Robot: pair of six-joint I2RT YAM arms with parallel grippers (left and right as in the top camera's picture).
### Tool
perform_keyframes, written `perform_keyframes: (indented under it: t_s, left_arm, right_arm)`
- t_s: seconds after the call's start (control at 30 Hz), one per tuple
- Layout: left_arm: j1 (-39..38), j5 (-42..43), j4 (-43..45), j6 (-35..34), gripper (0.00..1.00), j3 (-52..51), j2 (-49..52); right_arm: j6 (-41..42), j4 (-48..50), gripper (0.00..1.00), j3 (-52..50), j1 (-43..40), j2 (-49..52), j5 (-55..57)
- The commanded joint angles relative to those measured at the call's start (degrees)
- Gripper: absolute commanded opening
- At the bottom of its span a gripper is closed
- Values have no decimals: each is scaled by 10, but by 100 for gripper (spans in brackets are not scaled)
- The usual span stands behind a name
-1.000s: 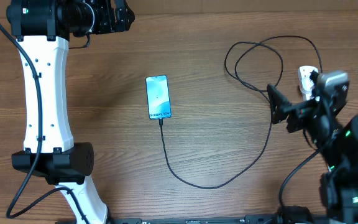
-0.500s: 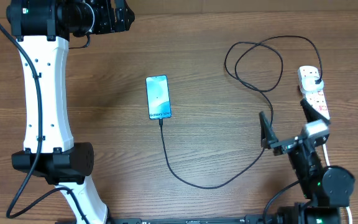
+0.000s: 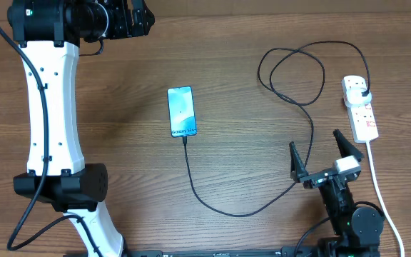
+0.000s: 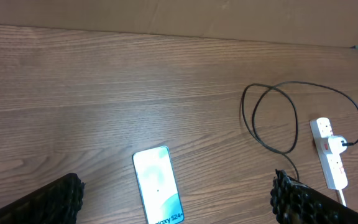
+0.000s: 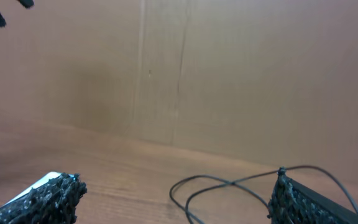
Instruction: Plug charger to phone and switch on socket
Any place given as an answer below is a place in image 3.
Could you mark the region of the blue Galaxy S24+ smartphone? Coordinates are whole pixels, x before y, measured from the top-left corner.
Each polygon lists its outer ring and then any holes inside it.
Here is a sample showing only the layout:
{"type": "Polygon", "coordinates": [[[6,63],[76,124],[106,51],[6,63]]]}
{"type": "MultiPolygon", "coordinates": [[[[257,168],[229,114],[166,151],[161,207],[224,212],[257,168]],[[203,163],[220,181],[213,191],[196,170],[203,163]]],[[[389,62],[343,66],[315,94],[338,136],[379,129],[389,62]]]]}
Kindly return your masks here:
{"type": "Polygon", "coordinates": [[[197,134],[193,92],[190,86],[167,90],[171,136],[184,137],[197,134]]]}

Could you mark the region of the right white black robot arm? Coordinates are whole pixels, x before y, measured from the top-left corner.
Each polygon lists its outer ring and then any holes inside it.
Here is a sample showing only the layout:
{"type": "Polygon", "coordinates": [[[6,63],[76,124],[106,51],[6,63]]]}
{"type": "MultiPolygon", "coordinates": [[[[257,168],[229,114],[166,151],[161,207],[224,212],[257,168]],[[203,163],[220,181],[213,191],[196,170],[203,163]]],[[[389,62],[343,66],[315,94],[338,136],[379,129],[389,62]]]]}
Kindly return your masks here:
{"type": "Polygon", "coordinates": [[[328,217],[306,231],[295,246],[283,246],[282,256],[379,256],[380,235],[385,214],[374,203],[354,201],[348,186],[361,173],[363,153],[353,146],[339,130],[333,131],[341,158],[330,168],[308,173],[294,142],[290,142],[290,177],[306,189],[317,188],[328,217]],[[334,236],[320,238],[315,246],[303,241],[317,227],[330,222],[334,236]]]}

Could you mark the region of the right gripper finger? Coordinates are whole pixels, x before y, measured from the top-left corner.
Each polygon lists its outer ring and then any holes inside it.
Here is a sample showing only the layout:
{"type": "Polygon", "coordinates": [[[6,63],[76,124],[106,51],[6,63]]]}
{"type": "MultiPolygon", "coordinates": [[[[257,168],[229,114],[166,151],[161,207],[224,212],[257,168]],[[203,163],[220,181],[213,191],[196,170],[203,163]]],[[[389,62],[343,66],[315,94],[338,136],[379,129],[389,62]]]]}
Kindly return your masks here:
{"type": "Polygon", "coordinates": [[[357,161],[361,161],[364,154],[359,151],[352,143],[350,143],[340,132],[339,129],[333,131],[333,136],[338,145],[338,149],[342,158],[353,156],[357,161]]]}
{"type": "Polygon", "coordinates": [[[289,143],[290,149],[290,177],[294,181],[300,181],[302,177],[308,175],[308,171],[305,164],[302,162],[301,157],[296,149],[295,143],[291,141],[289,143]]]}

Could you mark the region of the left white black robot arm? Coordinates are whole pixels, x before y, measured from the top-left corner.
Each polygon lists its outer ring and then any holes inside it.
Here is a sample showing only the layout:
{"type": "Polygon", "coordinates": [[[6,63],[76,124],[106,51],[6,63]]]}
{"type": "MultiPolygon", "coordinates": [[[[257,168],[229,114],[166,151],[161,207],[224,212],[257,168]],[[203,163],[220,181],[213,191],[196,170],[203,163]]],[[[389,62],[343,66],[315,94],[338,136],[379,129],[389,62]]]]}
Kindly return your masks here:
{"type": "Polygon", "coordinates": [[[82,41],[145,36],[155,17],[144,0],[14,1],[8,10],[29,93],[30,151],[14,190],[72,222],[88,256],[127,256],[105,197],[108,173],[86,163],[78,139],[76,68],[82,41]]]}

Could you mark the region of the white power strip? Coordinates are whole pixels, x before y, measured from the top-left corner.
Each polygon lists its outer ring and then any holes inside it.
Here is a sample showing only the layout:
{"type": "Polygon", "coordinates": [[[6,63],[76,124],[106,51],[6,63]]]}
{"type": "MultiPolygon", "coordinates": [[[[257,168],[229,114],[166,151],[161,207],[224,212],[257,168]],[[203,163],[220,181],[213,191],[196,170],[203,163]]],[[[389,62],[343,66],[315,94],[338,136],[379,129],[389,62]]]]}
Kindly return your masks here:
{"type": "MultiPolygon", "coordinates": [[[[345,76],[342,81],[343,100],[348,89],[367,90],[367,84],[363,77],[356,75],[345,76]]],[[[366,143],[376,139],[379,134],[373,113],[371,102],[364,106],[348,108],[347,113],[355,143],[366,143]]]]}

